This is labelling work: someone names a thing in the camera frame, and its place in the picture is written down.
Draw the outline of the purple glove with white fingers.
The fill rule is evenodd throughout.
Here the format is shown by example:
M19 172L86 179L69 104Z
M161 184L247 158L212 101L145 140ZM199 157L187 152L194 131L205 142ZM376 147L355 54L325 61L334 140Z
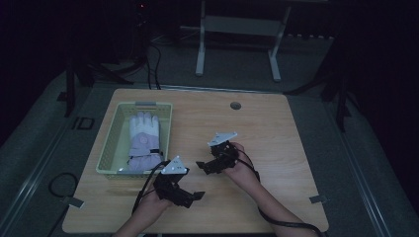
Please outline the purple glove with white fingers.
M160 124L158 116L150 112L138 112L129 119L130 149L128 169L144 172L161 162Z

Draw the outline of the pale green plastic basket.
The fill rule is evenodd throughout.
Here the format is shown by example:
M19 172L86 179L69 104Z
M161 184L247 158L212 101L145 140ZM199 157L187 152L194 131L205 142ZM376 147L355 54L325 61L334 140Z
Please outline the pale green plastic basket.
M112 113L112 121L99 156L96 171L108 179L146 178L150 172L131 171L128 165L130 149L129 119L138 112L151 113L159 118L159 142L162 161L169 159L173 106L162 102L122 102Z

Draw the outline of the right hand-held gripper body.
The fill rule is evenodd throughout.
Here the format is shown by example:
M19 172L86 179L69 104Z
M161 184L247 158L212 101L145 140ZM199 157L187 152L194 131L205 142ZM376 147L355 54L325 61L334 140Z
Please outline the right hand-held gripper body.
M238 151L231 144L230 139L236 136L236 132L217 132L209 142L210 154L214 157L212 167L217 173L235 166Z

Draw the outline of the person's left hand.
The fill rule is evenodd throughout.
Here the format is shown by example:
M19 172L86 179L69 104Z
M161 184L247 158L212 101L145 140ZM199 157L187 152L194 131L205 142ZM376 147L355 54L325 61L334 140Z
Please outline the person's left hand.
M160 198L156 191L148 192L139 202L136 211L147 218L158 218L173 202Z

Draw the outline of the person's right hand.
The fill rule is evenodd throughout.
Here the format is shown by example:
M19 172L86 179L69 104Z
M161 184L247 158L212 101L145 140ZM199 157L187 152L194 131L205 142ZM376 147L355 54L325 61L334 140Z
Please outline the person's right hand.
M260 185L254 166L241 144L232 142L232 145L238 151L238 160L233 168L227 168L223 173L243 191L251 192Z

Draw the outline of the white metal stand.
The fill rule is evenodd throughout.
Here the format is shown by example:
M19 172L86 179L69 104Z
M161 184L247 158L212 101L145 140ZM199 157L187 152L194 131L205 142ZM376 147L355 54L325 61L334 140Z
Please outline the white metal stand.
M275 82L280 82L282 80L282 76L277 61L277 54L285 33L291 9L291 7L287 7L284 15L278 21L224 17L208 15L206 13L206 0L201 0L200 41L195 74L197 76L204 75L206 59L206 32L274 37L275 44L268 50L268 59L273 80Z

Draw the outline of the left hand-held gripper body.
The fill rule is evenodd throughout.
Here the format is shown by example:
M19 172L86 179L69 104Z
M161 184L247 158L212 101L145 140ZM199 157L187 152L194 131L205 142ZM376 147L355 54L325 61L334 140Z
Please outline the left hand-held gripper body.
M179 186L181 174L186 167L179 156L169 161L154 180L153 187L160 198L168 199L175 205L189 208L194 196Z

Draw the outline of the dark metal stand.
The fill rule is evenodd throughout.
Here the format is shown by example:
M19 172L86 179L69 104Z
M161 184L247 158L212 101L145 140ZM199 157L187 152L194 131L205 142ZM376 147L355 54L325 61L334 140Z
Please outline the dark metal stand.
M320 93L323 102L332 102L337 99L336 124L341 132L345 132L344 120L350 113L346 107L349 84L349 60L344 52L329 49L322 60L314 78L308 83L295 89L284 92L284 95L299 95L320 84L324 85Z

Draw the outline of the black tripod stand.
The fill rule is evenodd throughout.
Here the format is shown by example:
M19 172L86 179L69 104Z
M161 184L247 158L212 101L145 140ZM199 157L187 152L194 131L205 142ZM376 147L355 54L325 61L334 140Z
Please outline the black tripod stand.
M140 66L141 64L135 62L128 67L111 70L102 63L95 61L87 54L70 54L66 59L65 91L61 92L57 98L58 101L66 104L64 116L68 118L75 108L75 76L78 76L79 81L83 86L92 87L95 80L90 75L90 70L93 69L104 77L109 78L111 81L115 81L119 84L131 85L131 82L124 79L122 75L132 72Z

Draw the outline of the dark device with red light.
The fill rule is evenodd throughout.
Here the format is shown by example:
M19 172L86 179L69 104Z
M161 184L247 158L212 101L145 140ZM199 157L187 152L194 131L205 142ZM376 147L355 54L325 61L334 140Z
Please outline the dark device with red light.
M147 4L144 0L134 0L137 24L141 26L147 21Z

